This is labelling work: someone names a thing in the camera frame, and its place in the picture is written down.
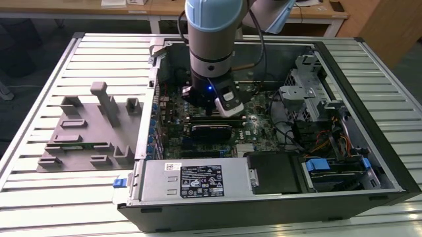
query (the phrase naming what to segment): robotic arm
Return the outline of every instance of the robotic arm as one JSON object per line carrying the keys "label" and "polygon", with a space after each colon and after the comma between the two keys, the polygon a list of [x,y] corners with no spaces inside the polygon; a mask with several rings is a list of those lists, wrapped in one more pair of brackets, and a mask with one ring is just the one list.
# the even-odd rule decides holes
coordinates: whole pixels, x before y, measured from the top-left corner
{"label": "robotic arm", "polygon": [[[250,7],[259,12],[256,18],[262,19],[271,32],[284,25],[294,3],[295,0],[186,1],[192,85],[183,89],[183,99],[194,106],[204,107],[208,115],[215,107],[222,117],[235,115],[252,96],[235,88],[231,76],[235,32]],[[268,11],[275,20],[266,18],[264,12]],[[250,14],[244,22],[252,22]]]}

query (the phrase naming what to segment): barcode sticker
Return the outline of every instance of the barcode sticker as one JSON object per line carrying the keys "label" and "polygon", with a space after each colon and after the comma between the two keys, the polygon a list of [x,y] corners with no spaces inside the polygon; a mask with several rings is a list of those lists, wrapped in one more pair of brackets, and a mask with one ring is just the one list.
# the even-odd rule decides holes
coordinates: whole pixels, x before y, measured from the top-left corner
{"label": "barcode sticker", "polygon": [[180,170],[182,163],[166,163],[164,164],[164,170],[171,171],[171,170]]}

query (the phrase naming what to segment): red wire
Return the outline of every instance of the red wire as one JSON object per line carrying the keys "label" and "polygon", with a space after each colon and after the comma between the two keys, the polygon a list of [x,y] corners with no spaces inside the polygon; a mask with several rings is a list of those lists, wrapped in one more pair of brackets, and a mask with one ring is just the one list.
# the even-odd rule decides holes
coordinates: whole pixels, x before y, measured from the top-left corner
{"label": "red wire", "polygon": [[319,142],[319,136],[323,134],[323,133],[326,133],[326,132],[328,132],[330,130],[324,130],[324,131],[320,131],[319,133],[318,133],[318,135],[316,135],[316,144],[318,144],[318,142]]}

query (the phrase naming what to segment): motherboard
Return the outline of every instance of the motherboard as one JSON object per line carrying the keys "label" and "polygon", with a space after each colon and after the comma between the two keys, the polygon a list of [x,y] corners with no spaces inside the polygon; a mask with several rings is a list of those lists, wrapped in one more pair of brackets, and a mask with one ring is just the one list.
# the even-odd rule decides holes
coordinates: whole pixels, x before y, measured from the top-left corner
{"label": "motherboard", "polygon": [[[250,90],[251,84],[240,84]],[[244,104],[243,112],[211,116],[182,99],[182,88],[163,85],[160,115],[164,159],[242,157],[247,151],[278,151],[276,131],[268,120],[268,94],[262,92]]]}

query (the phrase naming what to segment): yellow wire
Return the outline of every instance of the yellow wire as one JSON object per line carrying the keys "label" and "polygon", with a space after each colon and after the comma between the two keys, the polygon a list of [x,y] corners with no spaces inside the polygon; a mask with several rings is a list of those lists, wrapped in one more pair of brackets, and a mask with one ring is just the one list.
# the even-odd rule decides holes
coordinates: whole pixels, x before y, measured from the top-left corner
{"label": "yellow wire", "polygon": [[324,143],[322,143],[316,148],[314,148],[314,150],[311,150],[311,153],[314,151],[318,151],[320,148],[323,148],[327,144],[330,143],[330,141],[326,141]]}
{"label": "yellow wire", "polygon": [[341,136],[341,138],[343,138],[345,139],[345,142],[346,142],[346,151],[347,151],[347,155],[350,156],[350,141],[349,141],[349,139],[347,139],[347,137],[345,137],[345,136]]}

